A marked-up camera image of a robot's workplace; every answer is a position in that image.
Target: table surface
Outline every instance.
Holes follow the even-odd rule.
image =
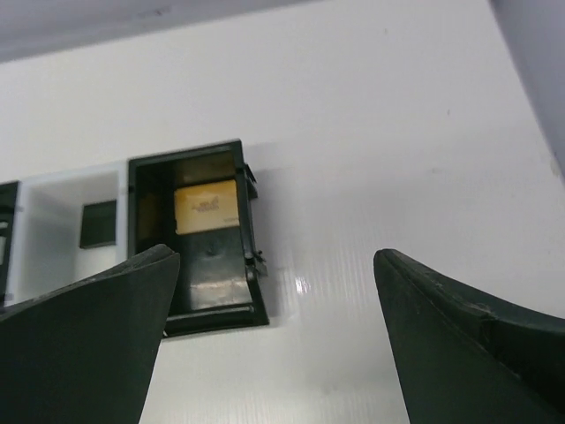
[[[144,424],[406,423],[373,254],[565,317],[565,198],[487,2],[325,0],[0,65],[0,180],[241,138],[268,328],[165,341]]]

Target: yellow box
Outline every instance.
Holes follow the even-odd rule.
[[[175,191],[177,234],[239,225],[236,181],[222,181]]]

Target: yellow card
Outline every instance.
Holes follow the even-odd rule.
[[[236,181],[222,181],[175,191],[177,234],[239,225]]]

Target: white plastic box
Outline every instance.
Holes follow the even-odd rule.
[[[84,205],[117,200],[116,245],[80,249]],[[6,305],[110,268],[127,256],[126,162],[20,182]]]

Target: black plastic box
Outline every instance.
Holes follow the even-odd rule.
[[[267,325],[240,140],[129,162],[128,256],[164,243],[181,255],[165,337]]]
[[[6,301],[11,239],[16,215],[18,182],[0,185],[0,308]]]

